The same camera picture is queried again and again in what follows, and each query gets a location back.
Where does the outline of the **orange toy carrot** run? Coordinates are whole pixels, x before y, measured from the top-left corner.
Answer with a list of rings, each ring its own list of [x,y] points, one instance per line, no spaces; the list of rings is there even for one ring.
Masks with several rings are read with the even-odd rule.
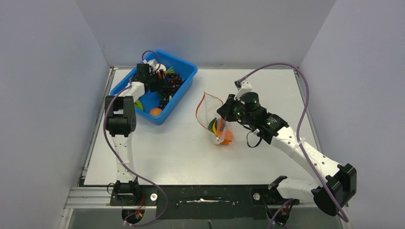
[[[167,77],[168,75],[171,75],[171,74],[175,74],[175,71],[172,67],[170,67],[169,69],[167,69],[165,71],[163,69],[158,70],[158,76],[161,79],[163,79],[164,77]]]

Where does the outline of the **dark toy grape bunch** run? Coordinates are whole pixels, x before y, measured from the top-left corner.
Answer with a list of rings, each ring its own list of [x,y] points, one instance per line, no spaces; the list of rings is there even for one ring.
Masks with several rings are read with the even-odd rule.
[[[164,86],[159,91],[159,105],[158,108],[164,110],[168,103],[172,100],[176,92],[181,87],[183,80],[178,73],[170,73],[164,78]]]

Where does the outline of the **orange toy tangerine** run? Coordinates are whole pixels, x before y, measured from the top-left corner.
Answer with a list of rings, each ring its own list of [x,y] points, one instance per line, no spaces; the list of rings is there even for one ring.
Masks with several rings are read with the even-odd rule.
[[[225,130],[225,132],[224,132],[224,139],[223,139],[223,141],[222,141],[220,144],[226,146],[226,145],[231,144],[231,143],[233,142],[233,140],[234,140],[234,136],[233,136],[232,131],[230,131],[230,130]]]

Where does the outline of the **clear zip top bag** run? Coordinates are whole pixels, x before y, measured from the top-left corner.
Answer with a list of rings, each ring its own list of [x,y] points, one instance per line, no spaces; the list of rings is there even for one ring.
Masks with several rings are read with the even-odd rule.
[[[204,92],[197,105],[195,117],[213,144],[227,146],[234,141],[234,135],[231,124],[217,113],[223,104],[220,98]]]

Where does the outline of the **yellow toy banana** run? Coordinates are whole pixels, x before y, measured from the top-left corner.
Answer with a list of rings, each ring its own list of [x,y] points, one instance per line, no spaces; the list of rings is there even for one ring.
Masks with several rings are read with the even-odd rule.
[[[214,120],[213,125],[212,125],[212,132],[214,135],[217,137],[218,136],[218,130],[217,130],[217,119]]]

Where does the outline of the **green toy cucumber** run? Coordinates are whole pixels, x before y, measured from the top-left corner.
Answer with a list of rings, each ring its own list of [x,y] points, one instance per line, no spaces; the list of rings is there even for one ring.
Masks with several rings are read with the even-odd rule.
[[[208,130],[213,132],[214,124],[216,123],[217,118],[215,117],[208,125]]]

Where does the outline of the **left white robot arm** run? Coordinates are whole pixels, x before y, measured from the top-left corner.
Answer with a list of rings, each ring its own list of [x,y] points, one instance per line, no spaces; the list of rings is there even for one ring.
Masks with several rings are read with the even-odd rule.
[[[147,63],[139,63],[137,72],[127,85],[115,95],[105,98],[103,132],[106,142],[116,157],[117,176],[113,185],[112,199],[125,205],[143,205],[142,195],[135,173],[132,136],[137,118],[134,103],[146,92],[157,92],[164,86],[165,71]]]

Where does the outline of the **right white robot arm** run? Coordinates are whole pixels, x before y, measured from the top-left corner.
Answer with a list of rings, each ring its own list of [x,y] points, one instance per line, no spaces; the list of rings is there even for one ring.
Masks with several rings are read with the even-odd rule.
[[[355,167],[349,163],[343,166],[298,137],[285,120],[260,105],[257,93],[247,92],[240,100],[230,94],[217,113],[225,121],[245,126],[261,140],[284,152],[315,180],[310,182],[279,176],[270,184],[268,191],[273,203],[298,199],[315,203],[327,215],[336,216],[356,194]]]

